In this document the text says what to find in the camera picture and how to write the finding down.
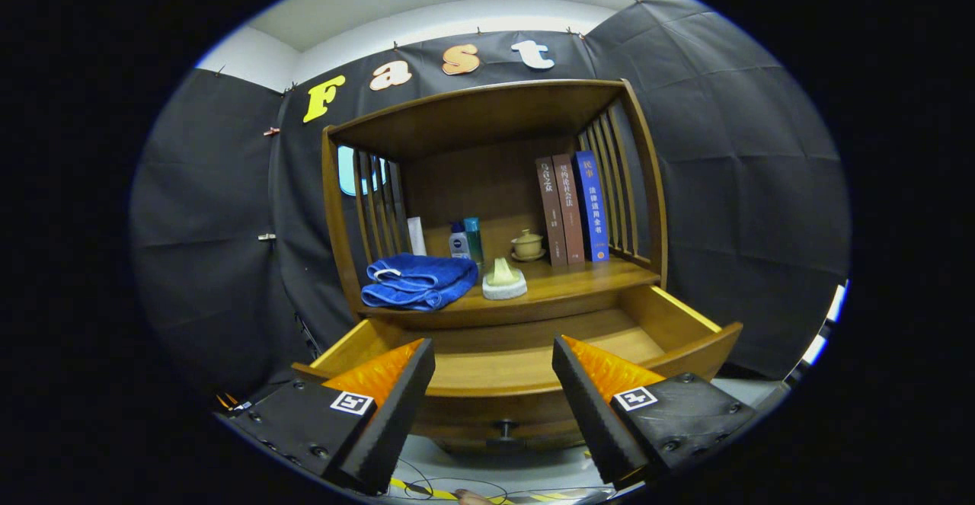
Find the blue book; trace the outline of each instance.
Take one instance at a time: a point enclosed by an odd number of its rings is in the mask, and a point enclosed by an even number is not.
[[[575,166],[575,182],[578,186],[579,213],[583,226],[586,259],[592,262],[609,261],[609,224],[606,223],[606,205],[603,189],[599,185],[599,169],[592,151],[578,151],[572,155]]]

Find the folded towel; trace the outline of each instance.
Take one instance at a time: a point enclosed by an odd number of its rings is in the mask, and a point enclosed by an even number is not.
[[[436,311],[467,293],[477,282],[478,266],[470,259],[401,253],[366,269],[376,283],[363,286],[369,307]]]
[[[443,289],[459,279],[477,279],[477,264],[470,259],[401,253],[380,259],[366,268],[370,280],[401,291]]]

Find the book spine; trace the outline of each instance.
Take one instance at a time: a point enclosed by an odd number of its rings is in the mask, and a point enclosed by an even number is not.
[[[551,166],[551,157],[537,158],[535,168],[539,171],[539,189],[542,192],[542,207],[545,209],[545,230],[548,235],[549,258],[551,265],[565,265],[565,233],[561,224],[561,207],[558,206],[558,185]]]
[[[586,257],[594,262],[609,261],[609,239],[606,237],[606,210],[599,169],[592,151],[579,151],[574,156],[579,185],[582,218],[586,222]]]
[[[582,219],[579,216],[579,199],[576,193],[575,175],[569,155],[553,155],[551,164],[555,168],[558,183],[558,204],[561,207],[561,226],[565,230],[565,259],[568,264],[586,261],[585,245],[582,238]]]

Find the drawer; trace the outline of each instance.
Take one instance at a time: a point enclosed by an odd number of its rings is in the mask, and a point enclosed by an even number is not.
[[[741,324],[720,328],[658,286],[620,290],[606,308],[486,328],[407,329],[367,318],[310,366],[304,376],[328,378],[421,337],[433,339],[434,376],[412,433],[446,449],[488,449],[495,422],[518,423],[510,436],[536,449],[581,443],[558,377],[551,370],[555,336],[581,339],[657,371],[718,372]]]

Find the saucer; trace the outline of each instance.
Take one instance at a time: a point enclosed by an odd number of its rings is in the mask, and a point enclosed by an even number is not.
[[[543,248],[539,253],[536,253],[536,255],[533,255],[532,257],[518,257],[518,254],[516,254],[515,252],[511,252],[511,257],[514,258],[515,261],[534,261],[536,259],[541,259],[541,257],[545,255],[545,253],[546,253],[545,248]]]

